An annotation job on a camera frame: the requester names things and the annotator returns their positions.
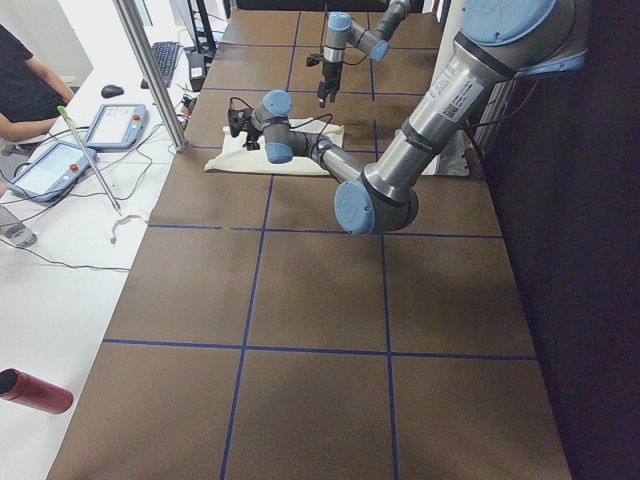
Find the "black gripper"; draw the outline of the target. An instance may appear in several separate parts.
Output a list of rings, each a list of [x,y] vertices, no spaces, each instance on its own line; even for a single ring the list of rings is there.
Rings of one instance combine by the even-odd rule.
[[[341,84],[342,70],[342,62],[331,62],[328,60],[323,61],[323,80],[319,83],[317,89],[317,97],[320,108],[326,107],[327,96],[330,103],[334,103],[336,101],[336,96],[339,92]]]
[[[259,150],[260,145],[258,140],[262,135],[262,131],[254,126],[252,120],[247,120],[245,122],[245,131],[246,131],[246,142],[243,144],[243,147],[246,150],[252,150],[252,151]]]

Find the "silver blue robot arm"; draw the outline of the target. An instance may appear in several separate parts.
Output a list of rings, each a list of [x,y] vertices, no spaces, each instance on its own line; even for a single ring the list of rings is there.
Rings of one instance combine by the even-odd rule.
[[[309,55],[306,59],[308,67],[318,64],[322,66],[323,79],[317,88],[321,108],[324,108],[327,102],[335,102],[341,86],[346,48],[352,46],[372,61],[381,62],[390,48],[390,39],[413,8],[414,1],[389,1],[382,17],[371,29],[358,24],[345,12],[334,11],[328,14],[321,52]]]
[[[400,230],[418,213],[418,177],[495,85],[582,67],[590,13],[580,0],[464,2],[449,63],[375,163],[360,163],[323,134],[294,130],[283,90],[254,108],[229,109],[229,128],[232,136],[246,133],[248,150],[263,141],[272,164],[306,157],[338,180],[334,211],[346,232]]]

